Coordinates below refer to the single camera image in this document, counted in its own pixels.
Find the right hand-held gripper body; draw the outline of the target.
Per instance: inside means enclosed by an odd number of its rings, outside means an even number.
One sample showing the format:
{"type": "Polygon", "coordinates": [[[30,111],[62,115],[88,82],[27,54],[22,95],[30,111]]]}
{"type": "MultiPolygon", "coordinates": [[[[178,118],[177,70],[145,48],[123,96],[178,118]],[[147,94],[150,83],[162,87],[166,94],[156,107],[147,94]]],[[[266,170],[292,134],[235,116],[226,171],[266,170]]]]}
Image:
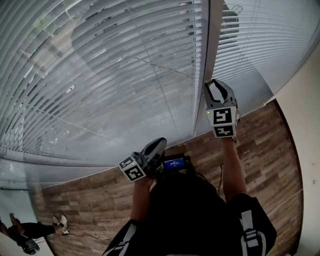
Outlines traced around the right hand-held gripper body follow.
{"type": "Polygon", "coordinates": [[[206,116],[216,138],[236,136],[240,113],[236,101],[207,103],[206,116]]]}

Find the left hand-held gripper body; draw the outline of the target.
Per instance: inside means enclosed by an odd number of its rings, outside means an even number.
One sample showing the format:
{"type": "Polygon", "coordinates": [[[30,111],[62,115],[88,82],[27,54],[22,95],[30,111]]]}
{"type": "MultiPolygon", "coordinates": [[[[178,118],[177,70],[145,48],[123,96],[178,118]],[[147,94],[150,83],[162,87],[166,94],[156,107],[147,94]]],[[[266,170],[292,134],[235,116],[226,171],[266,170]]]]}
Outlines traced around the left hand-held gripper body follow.
{"type": "Polygon", "coordinates": [[[133,152],[129,157],[119,163],[124,176],[134,183],[142,178],[155,178],[157,170],[151,171],[151,162],[146,162],[141,152],[133,152]]]}

